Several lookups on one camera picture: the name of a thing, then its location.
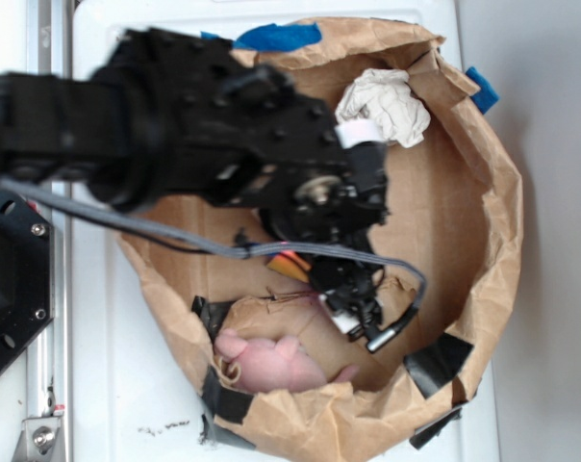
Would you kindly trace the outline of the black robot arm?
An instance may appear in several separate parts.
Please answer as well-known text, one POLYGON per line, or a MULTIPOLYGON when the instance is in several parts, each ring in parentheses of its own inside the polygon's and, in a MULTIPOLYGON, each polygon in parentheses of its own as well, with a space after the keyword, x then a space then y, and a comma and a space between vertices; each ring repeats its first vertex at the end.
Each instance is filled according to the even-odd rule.
POLYGON ((0 175, 82 181, 120 212, 168 195, 256 210, 285 241, 354 244, 388 216, 384 144, 223 39, 128 31, 86 81, 0 75, 0 175))

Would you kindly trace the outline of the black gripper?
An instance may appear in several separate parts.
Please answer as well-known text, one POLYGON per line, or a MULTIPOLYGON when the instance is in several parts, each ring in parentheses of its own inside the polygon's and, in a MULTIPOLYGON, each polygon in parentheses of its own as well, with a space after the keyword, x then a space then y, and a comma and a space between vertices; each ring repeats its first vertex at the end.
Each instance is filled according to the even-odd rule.
POLYGON ((299 187, 287 205, 261 209, 265 231, 279 241, 340 244, 370 250, 369 229, 386 223, 387 147, 366 141, 345 151, 350 172, 315 178, 299 187))

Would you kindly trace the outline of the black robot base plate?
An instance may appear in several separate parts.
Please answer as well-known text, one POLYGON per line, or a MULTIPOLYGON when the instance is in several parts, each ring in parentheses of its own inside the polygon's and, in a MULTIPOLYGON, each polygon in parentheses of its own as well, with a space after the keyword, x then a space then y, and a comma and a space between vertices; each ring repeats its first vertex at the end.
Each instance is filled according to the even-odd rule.
POLYGON ((0 190, 0 376, 52 318, 52 226, 0 190))

